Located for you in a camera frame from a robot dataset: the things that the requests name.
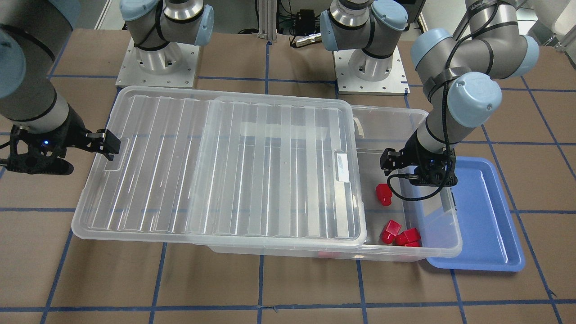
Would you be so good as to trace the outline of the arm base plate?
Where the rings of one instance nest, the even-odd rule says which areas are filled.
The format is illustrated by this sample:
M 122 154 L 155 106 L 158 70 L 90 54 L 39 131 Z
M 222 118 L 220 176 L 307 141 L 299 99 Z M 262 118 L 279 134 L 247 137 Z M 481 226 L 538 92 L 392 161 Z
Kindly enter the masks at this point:
M 360 50 L 333 52 L 338 91 L 345 95 L 408 95 L 409 83 L 398 47 L 386 59 Z
M 193 88 L 200 46 L 171 42 L 157 51 L 144 51 L 128 43 L 116 86 Z

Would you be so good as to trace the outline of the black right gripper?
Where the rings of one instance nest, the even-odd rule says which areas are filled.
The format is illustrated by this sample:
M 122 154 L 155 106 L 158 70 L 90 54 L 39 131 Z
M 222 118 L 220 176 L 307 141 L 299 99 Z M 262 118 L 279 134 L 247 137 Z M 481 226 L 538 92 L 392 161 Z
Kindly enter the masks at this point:
M 65 160 L 68 148 L 99 153 L 109 161 L 119 154 L 121 140 L 109 131 L 91 133 L 76 111 L 64 123 L 47 133 L 33 134 L 23 126 L 13 126 L 9 135 L 7 170 L 21 174 L 70 175 L 74 166 Z

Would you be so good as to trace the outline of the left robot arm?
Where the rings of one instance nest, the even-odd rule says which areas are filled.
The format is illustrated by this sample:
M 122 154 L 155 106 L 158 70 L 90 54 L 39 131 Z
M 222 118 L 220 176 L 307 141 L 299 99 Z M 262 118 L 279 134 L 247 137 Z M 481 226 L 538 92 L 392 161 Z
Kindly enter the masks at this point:
M 512 0 L 468 0 L 469 35 L 455 40 L 441 27 L 420 35 L 410 49 L 412 63 L 433 105 L 401 150 L 385 149 L 381 170 L 395 170 L 414 186 L 450 187 L 457 183 L 455 146 L 483 125 L 502 102 L 497 81 L 522 76 L 539 57 L 536 41 L 521 35 Z M 393 53 L 408 14 L 393 0 L 334 0 L 321 13 L 319 28 L 326 50 L 352 50 L 354 76 L 382 81 L 390 74 Z

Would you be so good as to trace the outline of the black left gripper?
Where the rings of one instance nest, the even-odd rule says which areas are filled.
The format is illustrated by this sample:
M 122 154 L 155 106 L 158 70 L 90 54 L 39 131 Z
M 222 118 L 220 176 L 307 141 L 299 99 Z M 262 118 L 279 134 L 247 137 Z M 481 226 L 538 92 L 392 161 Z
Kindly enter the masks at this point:
M 405 162 L 409 166 L 416 166 L 414 174 L 417 179 L 410 179 L 414 186 L 440 187 L 445 176 L 448 179 L 444 187 L 457 185 L 455 175 L 455 152 L 451 148 L 450 155 L 444 153 L 431 153 L 418 141 L 416 135 L 412 135 L 402 150 L 385 149 L 380 157 L 380 168 L 385 176 L 389 176 L 394 170 L 405 168 Z

